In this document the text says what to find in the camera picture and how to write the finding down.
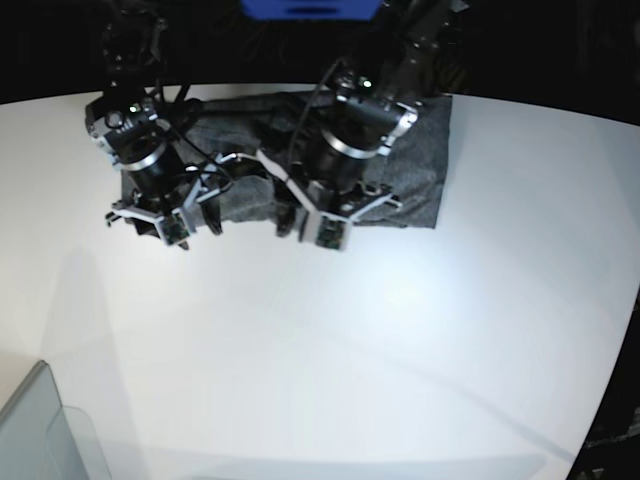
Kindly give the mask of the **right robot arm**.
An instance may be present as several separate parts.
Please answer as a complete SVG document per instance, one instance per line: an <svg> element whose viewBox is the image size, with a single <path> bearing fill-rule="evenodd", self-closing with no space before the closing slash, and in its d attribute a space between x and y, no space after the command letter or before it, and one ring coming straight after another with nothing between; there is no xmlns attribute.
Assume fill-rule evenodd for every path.
<svg viewBox="0 0 640 480"><path fill-rule="evenodd" d="M163 36L158 4L111 1L113 17L102 33L108 85L85 108L85 127L121 178L121 196L105 215L166 246L189 247L200 224L222 234L220 197L234 179L187 136L199 107L181 86L165 96Z"/></svg>

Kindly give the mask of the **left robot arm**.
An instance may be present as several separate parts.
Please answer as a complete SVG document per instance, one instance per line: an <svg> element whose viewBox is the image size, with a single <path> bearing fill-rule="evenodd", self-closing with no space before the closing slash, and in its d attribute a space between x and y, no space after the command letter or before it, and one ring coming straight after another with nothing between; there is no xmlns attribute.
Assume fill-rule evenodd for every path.
<svg viewBox="0 0 640 480"><path fill-rule="evenodd" d="M433 229L452 101L439 70L447 1L387 1L310 90L244 97L249 168L227 219L337 248L356 226Z"/></svg>

